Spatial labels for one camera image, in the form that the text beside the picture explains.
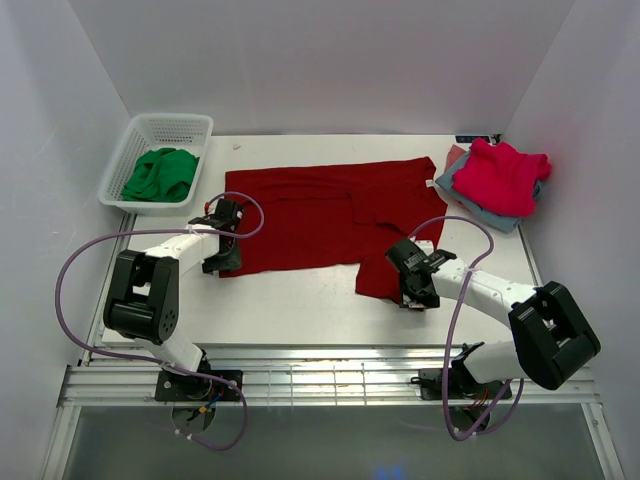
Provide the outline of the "dark red t shirt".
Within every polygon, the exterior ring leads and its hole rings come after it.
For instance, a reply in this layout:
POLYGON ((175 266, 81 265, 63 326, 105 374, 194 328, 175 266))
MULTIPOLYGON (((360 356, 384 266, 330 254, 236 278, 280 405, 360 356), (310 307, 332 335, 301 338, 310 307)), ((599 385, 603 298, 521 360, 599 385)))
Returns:
POLYGON ((386 251, 415 233, 437 244, 446 203, 430 186, 428 157, 353 165, 229 171, 228 192, 244 193, 236 276, 356 264, 356 293, 399 302, 386 251))

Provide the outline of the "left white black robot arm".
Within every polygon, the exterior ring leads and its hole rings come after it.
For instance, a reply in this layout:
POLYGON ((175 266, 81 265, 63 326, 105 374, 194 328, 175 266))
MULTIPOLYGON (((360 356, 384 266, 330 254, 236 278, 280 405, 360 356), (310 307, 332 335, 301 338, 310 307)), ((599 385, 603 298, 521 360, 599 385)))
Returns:
POLYGON ((181 234, 145 251, 118 254, 108 290, 103 321, 106 328, 134 340, 165 364, 183 368, 178 388, 190 399, 205 397, 212 376, 240 386, 239 370, 214 371, 203 349, 178 327, 180 279, 194 267, 204 274, 230 273, 242 266, 237 240, 243 207, 230 199, 196 217, 189 225, 206 232, 181 234))

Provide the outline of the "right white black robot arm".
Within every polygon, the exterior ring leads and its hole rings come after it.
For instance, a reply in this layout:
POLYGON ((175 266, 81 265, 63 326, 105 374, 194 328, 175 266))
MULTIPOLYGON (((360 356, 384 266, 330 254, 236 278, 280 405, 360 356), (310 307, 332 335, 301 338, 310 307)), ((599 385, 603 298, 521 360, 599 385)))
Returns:
POLYGON ((449 251, 426 252, 409 239, 390 247, 386 258, 408 307, 433 309, 443 298, 460 300, 511 332, 509 341, 464 346, 431 380, 438 390, 474 397, 512 379, 556 390, 601 351, 575 299, 558 282, 536 287, 507 281, 468 267, 449 251))

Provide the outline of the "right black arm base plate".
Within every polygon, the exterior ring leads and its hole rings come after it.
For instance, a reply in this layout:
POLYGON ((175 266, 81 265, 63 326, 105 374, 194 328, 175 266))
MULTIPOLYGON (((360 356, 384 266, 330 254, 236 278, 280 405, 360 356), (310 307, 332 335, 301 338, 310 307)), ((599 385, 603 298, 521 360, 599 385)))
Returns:
MULTIPOLYGON (((419 395, 423 400, 441 400, 443 392, 443 369, 420 369, 410 379, 410 384, 419 387, 419 395)), ((466 378, 449 368, 448 373, 448 398, 450 400, 493 400, 500 393, 504 383, 492 381, 478 383, 471 377, 466 378)))

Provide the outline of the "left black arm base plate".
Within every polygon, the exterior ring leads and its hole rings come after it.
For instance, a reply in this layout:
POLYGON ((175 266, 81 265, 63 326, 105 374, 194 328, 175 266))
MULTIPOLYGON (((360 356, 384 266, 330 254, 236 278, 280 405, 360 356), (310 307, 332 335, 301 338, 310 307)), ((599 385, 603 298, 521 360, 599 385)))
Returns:
POLYGON ((227 402, 240 400, 240 395, 226 384, 166 370, 161 370, 158 374, 155 401, 207 403, 217 397, 220 401, 227 402))

